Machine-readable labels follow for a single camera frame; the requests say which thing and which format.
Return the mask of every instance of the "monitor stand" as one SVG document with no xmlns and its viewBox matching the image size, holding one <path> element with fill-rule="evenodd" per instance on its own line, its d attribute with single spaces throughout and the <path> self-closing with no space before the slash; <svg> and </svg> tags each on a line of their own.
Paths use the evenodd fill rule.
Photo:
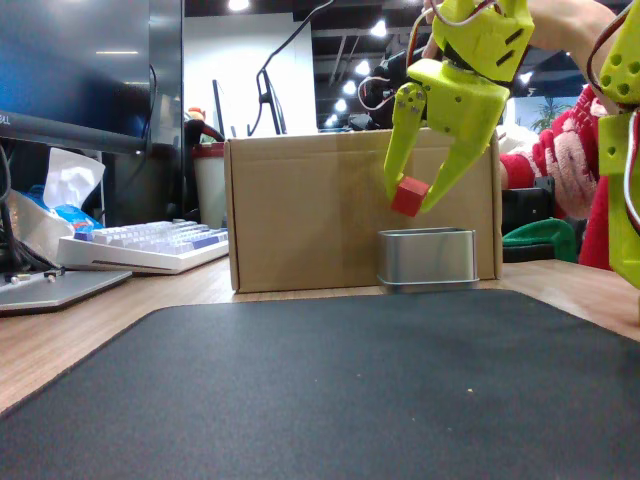
<svg viewBox="0 0 640 480">
<path fill-rule="evenodd" d="M 0 286 L 0 317 L 48 313 L 113 288 L 131 272 L 67 272 L 49 281 L 42 273 L 17 285 Z"/>
</svg>

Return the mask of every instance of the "ceiling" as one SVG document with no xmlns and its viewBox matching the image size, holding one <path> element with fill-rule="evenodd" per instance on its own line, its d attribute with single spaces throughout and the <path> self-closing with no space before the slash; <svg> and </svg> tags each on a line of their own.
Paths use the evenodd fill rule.
<svg viewBox="0 0 640 480">
<path fill-rule="evenodd" d="M 246 14 L 291 12 L 302 21 L 311 10 L 326 0 L 251 0 Z M 614 11 L 622 10 L 629 0 L 601 0 Z M 349 113 L 363 111 L 355 96 L 342 91 L 345 82 L 359 77 L 354 73 L 358 63 L 366 59 L 371 67 L 384 58 L 407 48 L 409 32 L 422 9 L 422 0 L 337 0 L 330 13 L 321 13 L 311 24 L 316 87 L 318 126 L 335 112 L 336 102 L 344 98 L 347 111 L 338 123 L 346 123 Z M 229 15 L 228 0 L 186 0 L 186 16 Z M 380 19 L 387 25 L 387 36 L 371 35 Z M 428 33 L 429 27 L 421 32 Z M 526 88 L 518 96 L 577 96 L 585 83 L 571 57 L 563 52 L 545 52 L 532 48 L 521 71 L 533 71 Z"/>
</svg>

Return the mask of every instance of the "wooden desk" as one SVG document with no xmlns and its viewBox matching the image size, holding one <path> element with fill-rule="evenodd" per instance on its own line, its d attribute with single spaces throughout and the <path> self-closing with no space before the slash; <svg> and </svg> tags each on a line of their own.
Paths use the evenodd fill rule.
<svg viewBox="0 0 640 480">
<path fill-rule="evenodd" d="M 505 265 L 502 280 L 480 288 L 515 290 L 640 341 L 640 293 L 611 272 L 557 261 Z M 0 319 L 0 412 L 160 308 L 382 293 L 370 287 L 234 296 L 224 259 L 178 277 L 134 278 L 60 313 Z"/>
</svg>

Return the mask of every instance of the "black mouse pad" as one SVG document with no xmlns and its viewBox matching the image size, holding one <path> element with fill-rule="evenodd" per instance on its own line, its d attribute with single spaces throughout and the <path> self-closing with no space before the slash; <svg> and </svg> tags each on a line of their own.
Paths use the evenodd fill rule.
<svg viewBox="0 0 640 480">
<path fill-rule="evenodd" d="M 5 415 L 0 478 L 638 479 L 639 372 L 509 292 L 173 308 Z"/>
</svg>

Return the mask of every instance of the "red sweater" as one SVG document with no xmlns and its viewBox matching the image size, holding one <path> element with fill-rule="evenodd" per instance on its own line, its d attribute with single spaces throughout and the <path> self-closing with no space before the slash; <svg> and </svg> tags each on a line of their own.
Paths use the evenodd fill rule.
<svg viewBox="0 0 640 480">
<path fill-rule="evenodd" d="M 540 134 L 533 151 L 501 155 L 509 188 L 530 188 L 537 177 L 556 183 L 556 215 L 588 218 L 580 263 L 610 270 L 608 179 L 598 174 L 598 119 L 606 115 L 591 87 Z"/>
</svg>

